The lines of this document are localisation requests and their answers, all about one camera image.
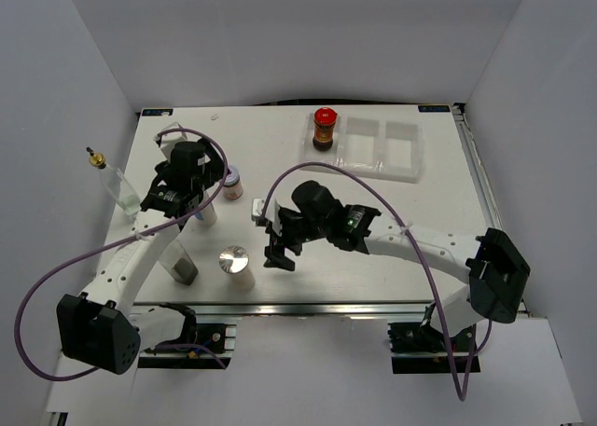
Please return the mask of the silver lid white shaker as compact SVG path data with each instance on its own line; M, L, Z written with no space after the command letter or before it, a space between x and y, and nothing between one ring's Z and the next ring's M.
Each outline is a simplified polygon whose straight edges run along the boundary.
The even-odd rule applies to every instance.
M242 246L230 245L225 248L219 255L218 264L237 289L248 292L255 286L249 253Z

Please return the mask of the white tube bottle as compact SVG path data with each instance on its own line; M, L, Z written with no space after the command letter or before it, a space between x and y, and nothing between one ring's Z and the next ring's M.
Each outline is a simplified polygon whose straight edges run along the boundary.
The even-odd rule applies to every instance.
M195 214L195 219L201 227L210 227L217 221L217 214L213 203L207 203L209 198L209 192L204 190L200 201L201 210Z

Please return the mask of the red lid sauce jar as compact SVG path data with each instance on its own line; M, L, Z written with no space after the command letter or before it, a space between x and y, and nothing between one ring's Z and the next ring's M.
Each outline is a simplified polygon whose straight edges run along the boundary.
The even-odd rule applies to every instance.
M337 120L337 112L330 107L320 107L314 112L312 144L315 149L327 151L332 147Z

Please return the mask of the white three-slot organizer tray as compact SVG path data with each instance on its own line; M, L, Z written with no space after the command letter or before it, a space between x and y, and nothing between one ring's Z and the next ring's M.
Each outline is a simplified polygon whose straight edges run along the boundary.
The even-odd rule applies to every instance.
M298 161L322 162L363 178L413 183L424 169L423 127L413 121L339 115L332 146L312 144L314 113L307 115Z

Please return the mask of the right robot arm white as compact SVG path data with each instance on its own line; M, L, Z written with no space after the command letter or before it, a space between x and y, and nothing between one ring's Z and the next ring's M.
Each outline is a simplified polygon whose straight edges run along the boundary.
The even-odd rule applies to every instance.
M291 199L294 209L273 199L252 202L252 220L270 237L266 267L292 271L287 252L299 255L303 244L327 240L345 252L395 257L450 275L464 287L437 303L421 327L432 350L445 349L456 333L482 319L516 320L531 269L506 232L490 227L467 236L402 227L376 208L342 204L315 181L299 185Z

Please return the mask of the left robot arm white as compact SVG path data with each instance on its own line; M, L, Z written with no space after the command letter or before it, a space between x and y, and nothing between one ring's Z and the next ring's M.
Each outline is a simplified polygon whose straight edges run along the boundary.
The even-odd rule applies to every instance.
M161 264L175 282L191 285L199 271L178 241L189 217L210 204L208 189L227 172L213 142L160 142L165 160L136 216L130 242L120 245L100 275L56 308L63 354L121 375L138 354L155 348L188 350L197 339L193 309L163 303L142 313L132 307L149 273Z

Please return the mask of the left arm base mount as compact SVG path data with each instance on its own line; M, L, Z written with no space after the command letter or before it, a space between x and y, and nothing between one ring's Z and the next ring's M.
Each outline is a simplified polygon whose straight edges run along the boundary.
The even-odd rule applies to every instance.
M191 307L161 304L141 307L130 321L139 333L138 366L147 369L226 369L236 325L198 315Z

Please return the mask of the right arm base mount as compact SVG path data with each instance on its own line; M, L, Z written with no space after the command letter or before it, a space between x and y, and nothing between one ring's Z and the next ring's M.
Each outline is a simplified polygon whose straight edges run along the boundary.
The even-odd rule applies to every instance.
M388 339L394 375L448 375L451 368L444 337L437 330L422 326L422 321L388 323ZM477 354L479 347L473 327L469 326L450 339L456 372L463 375L473 344ZM470 371L480 371L479 357L474 355Z

